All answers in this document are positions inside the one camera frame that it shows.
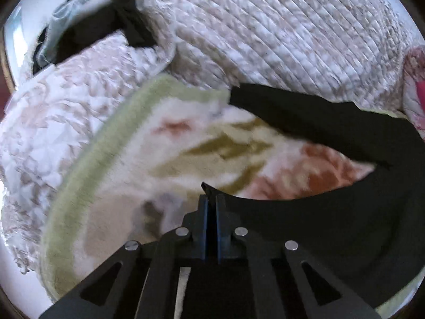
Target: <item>quilted fabric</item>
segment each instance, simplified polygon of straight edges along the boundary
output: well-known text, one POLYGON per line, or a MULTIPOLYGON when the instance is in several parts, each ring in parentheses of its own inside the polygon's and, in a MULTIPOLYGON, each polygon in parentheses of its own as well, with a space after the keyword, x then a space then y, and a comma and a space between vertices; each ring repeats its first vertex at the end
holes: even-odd
POLYGON ((37 53, 36 61, 41 68, 54 63, 58 43, 67 29, 88 15, 112 4, 112 0, 70 0, 59 6, 52 16, 45 40, 37 53))
POLYGON ((363 108, 401 107, 411 35, 384 0, 138 0, 138 7, 157 47, 133 49, 114 33, 26 81, 0 124, 3 235, 23 272, 37 268, 50 203, 84 145, 167 65, 204 89, 251 82, 363 108))
POLYGON ((416 83, 416 93, 418 95, 422 110, 424 110, 425 109, 425 81, 416 83))
POLYGON ((252 82, 401 107, 411 36, 384 0, 160 0, 173 6, 171 73, 205 88, 252 82))
POLYGON ((425 81, 425 45, 409 51, 403 78, 403 109, 425 141, 425 112, 418 96, 418 84, 425 81))

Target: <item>white quilted blanket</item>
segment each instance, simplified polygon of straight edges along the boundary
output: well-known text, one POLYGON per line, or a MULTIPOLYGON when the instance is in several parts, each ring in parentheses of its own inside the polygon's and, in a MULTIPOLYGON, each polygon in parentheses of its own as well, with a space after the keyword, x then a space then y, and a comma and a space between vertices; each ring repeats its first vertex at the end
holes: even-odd
POLYGON ((205 89, 253 82, 365 108, 401 107, 411 35, 384 0, 138 4, 158 46, 135 50, 114 33, 27 81, 0 124, 2 229, 23 272, 37 268, 50 202, 68 168, 120 102, 167 65, 205 89))

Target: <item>black fabric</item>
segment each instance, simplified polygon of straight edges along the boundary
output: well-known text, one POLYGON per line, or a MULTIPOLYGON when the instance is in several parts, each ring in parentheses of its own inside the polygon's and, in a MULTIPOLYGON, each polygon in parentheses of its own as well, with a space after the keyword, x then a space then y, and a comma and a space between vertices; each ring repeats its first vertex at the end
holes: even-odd
MULTIPOLYGON (((228 210, 238 213, 248 230, 270 241, 296 240, 373 307, 416 277, 425 265, 425 144, 409 121, 260 85, 234 87, 230 104, 283 132, 377 164, 352 186, 304 199, 258 201, 225 194, 228 210)), ((210 200, 221 193, 212 187, 207 192, 210 200)), ((196 269, 190 275, 183 319, 192 317, 193 301, 202 296, 197 288, 202 277, 196 269)), ((209 278, 214 280, 209 293, 220 296, 227 280, 218 273, 209 278)), ((239 318, 228 310, 222 318, 239 318)))
MULTIPOLYGON (((152 47, 156 44, 152 34, 144 25, 135 0, 112 0, 110 5, 101 8, 65 31, 57 45, 55 64, 91 46, 113 31, 122 29, 128 45, 135 48, 152 47)), ((37 63, 37 54, 45 40, 46 29, 40 35, 33 55, 33 74, 42 67, 37 63)))

